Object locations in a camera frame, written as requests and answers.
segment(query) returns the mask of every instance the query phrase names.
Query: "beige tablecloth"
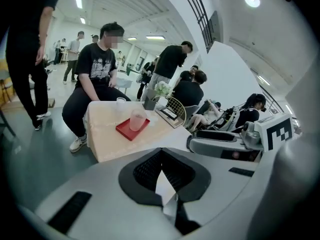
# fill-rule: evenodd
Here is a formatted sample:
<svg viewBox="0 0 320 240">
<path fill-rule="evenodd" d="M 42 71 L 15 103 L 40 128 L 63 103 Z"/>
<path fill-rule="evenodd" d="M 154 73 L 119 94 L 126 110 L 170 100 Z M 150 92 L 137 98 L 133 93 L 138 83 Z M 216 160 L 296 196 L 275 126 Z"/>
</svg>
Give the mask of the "beige tablecloth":
<svg viewBox="0 0 320 240">
<path fill-rule="evenodd" d="M 130 118 L 133 109 L 143 109 L 142 102 L 126 102 L 122 112 L 117 111 L 116 101 L 94 101 L 87 110 L 87 134 L 88 146 L 91 148 L 98 162 L 104 162 L 126 156 L 128 154 L 151 148 L 151 143 L 163 144 L 172 133 L 177 133 L 183 138 L 180 146 L 185 147 L 185 141 L 189 135 L 182 126 L 180 129 L 173 129 L 155 111 L 146 111 L 149 125 L 133 140 L 130 141 L 116 131 L 116 126 Z M 170 138 L 175 147 L 175 140 Z"/>
</svg>

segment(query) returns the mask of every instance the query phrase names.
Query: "round ceiling light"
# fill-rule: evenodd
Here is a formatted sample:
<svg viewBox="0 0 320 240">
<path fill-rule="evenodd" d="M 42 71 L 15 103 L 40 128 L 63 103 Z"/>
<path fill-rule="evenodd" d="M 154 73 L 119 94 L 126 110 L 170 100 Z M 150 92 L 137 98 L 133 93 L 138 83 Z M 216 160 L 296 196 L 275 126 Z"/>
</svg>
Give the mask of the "round ceiling light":
<svg viewBox="0 0 320 240">
<path fill-rule="evenodd" d="M 248 6 L 251 6 L 251 7 L 258 7 L 260 5 L 260 0 L 244 0 Z"/>
</svg>

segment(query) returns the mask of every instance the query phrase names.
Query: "floor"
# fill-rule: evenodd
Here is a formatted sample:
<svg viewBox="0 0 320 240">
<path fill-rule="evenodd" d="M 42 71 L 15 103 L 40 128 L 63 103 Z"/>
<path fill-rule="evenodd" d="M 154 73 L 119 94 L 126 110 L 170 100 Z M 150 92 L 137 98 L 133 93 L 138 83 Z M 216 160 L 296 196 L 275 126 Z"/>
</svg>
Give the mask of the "floor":
<svg viewBox="0 0 320 240">
<path fill-rule="evenodd" d="M 71 154 L 69 146 L 75 136 L 62 120 L 62 108 L 74 90 L 71 75 L 64 85 L 63 75 L 67 65 L 50 65 L 54 69 L 48 75 L 49 98 L 55 98 L 51 118 L 43 121 L 42 129 L 35 131 L 28 114 L 24 110 L 6 111 L 5 117 L 16 133 L 4 131 L 1 141 L 5 168 L 12 191 L 17 202 L 34 211 L 39 203 L 53 190 L 77 173 L 97 163 L 91 150 L 84 146 L 76 154 Z M 140 84 L 136 83 L 137 74 L 127 76 L 118 72 L 118 77 L 132 80 L 126 95 L 136 100 Z"/>
</svg>

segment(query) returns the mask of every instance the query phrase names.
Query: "ceiling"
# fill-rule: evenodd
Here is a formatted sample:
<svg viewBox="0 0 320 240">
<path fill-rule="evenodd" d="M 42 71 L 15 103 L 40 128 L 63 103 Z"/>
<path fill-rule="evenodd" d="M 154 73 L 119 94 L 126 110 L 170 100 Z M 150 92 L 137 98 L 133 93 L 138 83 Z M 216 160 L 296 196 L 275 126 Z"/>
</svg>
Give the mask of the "ceiling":
<svg viewBox="0 0 320 240">
<path fill-rule="evenodd" d="M 227 1 L 227 17 L 233 47 L 250 68 L 258 72 L 274 94 L 285 95 L 315 59 L 319 44 L 293 2 L 260 0 L 253 8 L 245 0 Z"/>
<path fill-rule="evenodd" d="M 83 9 L 79 9 L 75 0 L 59 0 L 57 7 L 66 21 L 80 23 L 83 17 L 87 25 L 95 28 L 116 21 L 124 27 L 125 38 L 137 38 L 131 43 L 158 55 L 166 46 L 180 44 L 189 36 L 178 31 L 181 21 L 167 4 L 167 0 L 82 0 Z M 164 36 L 165 40 L 148 40 L 147 35 Z"/>
</svg>

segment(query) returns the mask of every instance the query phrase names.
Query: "black t-shirt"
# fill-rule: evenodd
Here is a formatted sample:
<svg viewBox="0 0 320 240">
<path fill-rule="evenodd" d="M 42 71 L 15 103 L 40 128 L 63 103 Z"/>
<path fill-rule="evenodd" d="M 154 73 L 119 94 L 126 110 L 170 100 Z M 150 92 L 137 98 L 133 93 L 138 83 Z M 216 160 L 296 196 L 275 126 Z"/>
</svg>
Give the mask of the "black t-shirt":
<svg viewBox="0 0 320 240">
<path fill-rule="evenodd" d="M 144 67 L 146 71 L 151 71 L 153 73 L 155 71 L 155 65 L 152 64 L 152 62 L 147 62 Z M 146 73 L 142 74 L 142 82 L 145 84 L 148 84 L 151 80 L 151 76 L 148 76 Z"/>
<path fill-rule="evenodd" d="M 80 52 L 76 64 L 75 73 L 89 74 L 93 85 L 101 85 L 100 80 L 109 76 L 112 70 L 116 69 L 116 57 L 113 50 L 102 50 L 97 43 L 86 45 Z"/>
<path fill-rule="evenodd" d="M 240 112 L 238 121 L 235 124 L 235 127 L 238 128 L 243 126 L 246 122 L 254 122 L 259 119 L 259 111 L 254 108 L 248 108 Z"/>
<path fill-rule="evenodd" d="M 204 97 L 204 92 L 196 82 L 180 81 L 173 89 L 173 97 L 180 101 L 184 107 L 189 107 L 199 105 Z"/>
<path fill-rule="evenodd" d="M 182 52 L 179 45 L 170 45 L 163 50 L 158 59 L 155 73 L 171 79 L 176 72 L 177 66 L 181 67 L 187 55 Z"/>
<path fill-rule="evenodd" d="M 45 7 L 55 9 L 58 0 L 15 0 L 22 5 L 20 12 L 10 12 L 8 48 L 37 49 L 39 47 L 39 23 Z"/>
<path fill-rule="evenodd" d="M 194 75 L 191 74 L 189 71 L 183 71 L 181 74 L 180 74 L 180 77 L 181 77 L 181 81 L 189 81 L 191 82 L 193 79 L 194 79 Z"/>
</svg>

